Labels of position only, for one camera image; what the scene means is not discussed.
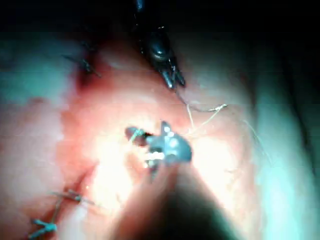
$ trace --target metal jaw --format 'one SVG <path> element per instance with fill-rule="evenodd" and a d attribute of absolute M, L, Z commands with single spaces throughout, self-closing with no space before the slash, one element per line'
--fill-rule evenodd
<path fill-rule="evenodd" d="M 133 126 L 125 129 L 125 135 L 139 147 L 148 146 L 145 165 L 152 171 L 156 171 L 161 163 L 170 166 L 192 160 L 190 144 L 181 135 L 173 132 L 166 121 L 161 122 L 160 135 L 153 135 Z"/>

